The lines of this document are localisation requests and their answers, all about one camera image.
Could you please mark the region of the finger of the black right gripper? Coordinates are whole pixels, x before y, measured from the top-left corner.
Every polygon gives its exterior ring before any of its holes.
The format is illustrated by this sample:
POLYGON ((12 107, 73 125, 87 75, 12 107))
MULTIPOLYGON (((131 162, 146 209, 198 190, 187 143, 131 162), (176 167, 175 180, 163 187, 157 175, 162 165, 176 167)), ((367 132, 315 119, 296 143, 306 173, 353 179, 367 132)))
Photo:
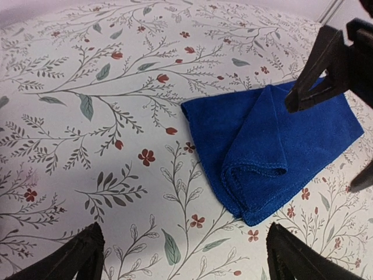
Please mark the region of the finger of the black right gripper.
POLYGON ((372 186, 372 163, 368 164, 351 181, 351 191, 362 191, 372 186))

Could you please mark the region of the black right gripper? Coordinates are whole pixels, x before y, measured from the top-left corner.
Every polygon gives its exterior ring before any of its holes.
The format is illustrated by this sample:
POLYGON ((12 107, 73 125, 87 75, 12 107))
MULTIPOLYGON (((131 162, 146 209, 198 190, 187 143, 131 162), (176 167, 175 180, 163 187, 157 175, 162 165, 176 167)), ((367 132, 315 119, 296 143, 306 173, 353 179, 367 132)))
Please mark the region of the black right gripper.
POLYGON ((322 26, 308 61, 285 98, 289 113, 308 110, 346 91, 372 107, 372 23, 355 17, 346 24, 348 39, 322 26))

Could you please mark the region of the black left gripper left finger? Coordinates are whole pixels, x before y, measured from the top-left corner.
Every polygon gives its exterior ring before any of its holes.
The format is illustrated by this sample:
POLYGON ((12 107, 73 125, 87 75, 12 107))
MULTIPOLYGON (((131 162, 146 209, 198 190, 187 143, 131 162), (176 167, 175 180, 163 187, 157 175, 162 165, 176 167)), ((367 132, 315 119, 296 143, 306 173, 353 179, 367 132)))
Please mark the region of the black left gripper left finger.
POLYGON ((94 222, 52 254, 7 279, 98 280, 103 265, 104 236, 100 225, 94 222))

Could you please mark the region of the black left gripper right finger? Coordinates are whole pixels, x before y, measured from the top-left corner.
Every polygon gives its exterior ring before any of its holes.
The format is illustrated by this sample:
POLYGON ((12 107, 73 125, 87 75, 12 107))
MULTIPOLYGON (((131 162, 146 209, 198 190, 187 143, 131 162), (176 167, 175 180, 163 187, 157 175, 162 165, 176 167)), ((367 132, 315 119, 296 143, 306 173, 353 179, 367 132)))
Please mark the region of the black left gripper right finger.
POLYGON ((270 279, 359 280, 362 277, 321 256, 279 223, 266 237, 270 279))

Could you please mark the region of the blue towel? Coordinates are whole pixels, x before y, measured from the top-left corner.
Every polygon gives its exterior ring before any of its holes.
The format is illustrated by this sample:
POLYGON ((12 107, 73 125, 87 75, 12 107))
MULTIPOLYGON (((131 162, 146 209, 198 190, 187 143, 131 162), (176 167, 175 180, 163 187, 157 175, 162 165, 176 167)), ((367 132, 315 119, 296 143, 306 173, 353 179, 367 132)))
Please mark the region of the blue towel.
POLYGON ((289 202, 363 134, 346 97, 291 114, 293 82, 182 103, 219 202, 255 226, 289 202))

